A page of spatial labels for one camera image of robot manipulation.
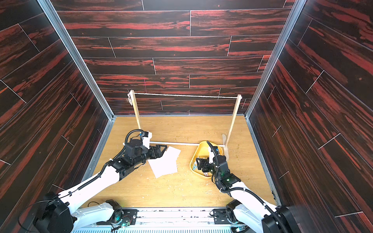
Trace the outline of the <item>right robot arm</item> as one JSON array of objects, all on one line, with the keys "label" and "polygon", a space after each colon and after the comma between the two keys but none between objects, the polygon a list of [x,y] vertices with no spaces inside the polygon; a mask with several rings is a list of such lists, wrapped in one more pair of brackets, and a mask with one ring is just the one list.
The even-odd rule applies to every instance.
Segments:
[{"label": "right robot arm", "polygon": [[300,228],[287,207],[277,207],[251,191],[230,172],[221,148],[203,141],[193,156],[191,170],[199,176],[210,177],[217,189],[234,200],[226,205],[225,217],[232,224],[243,223],[255,233],[299,233]]}]

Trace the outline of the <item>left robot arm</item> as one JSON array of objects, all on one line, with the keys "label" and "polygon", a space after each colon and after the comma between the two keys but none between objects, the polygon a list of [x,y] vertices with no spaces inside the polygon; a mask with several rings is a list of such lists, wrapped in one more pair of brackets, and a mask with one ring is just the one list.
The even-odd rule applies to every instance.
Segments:
[{"label": "left robot arm", "polygon": [[137,132],[139,138],[127,135],[122,150],[95,176],[59,194],[50,192],[45,196],[33,220],[39,233],[71,233],[93,223],[119,221],[121,207],[113,200],[93,207],[81,206],[148,160],[160,158],[166,152],[166,145],[150,146],[152,133],[141,129]]}]

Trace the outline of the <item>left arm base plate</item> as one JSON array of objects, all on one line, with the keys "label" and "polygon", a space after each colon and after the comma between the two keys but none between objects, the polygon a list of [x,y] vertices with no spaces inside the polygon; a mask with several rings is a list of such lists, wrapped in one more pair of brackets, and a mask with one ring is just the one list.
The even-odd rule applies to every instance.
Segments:
[{"label": "left arm base plate", "polygon": [[135,225],[137,214],[138,214],[137,209],[115,210],[109,220],[97,222],[96,225],[107,225],[107,226],[113,225],[113,226],[122,226],[122,227]]}]

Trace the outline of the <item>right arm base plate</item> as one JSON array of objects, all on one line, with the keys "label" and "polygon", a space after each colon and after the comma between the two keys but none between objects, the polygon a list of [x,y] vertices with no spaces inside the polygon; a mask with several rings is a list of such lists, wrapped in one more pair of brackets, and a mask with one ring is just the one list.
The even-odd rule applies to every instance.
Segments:
[{"label": "right arm base plate", "polygon": [[212,209],[209,214],[213,218],[215,225],[232,224],[232,222],[228,219],[225,208]]}]

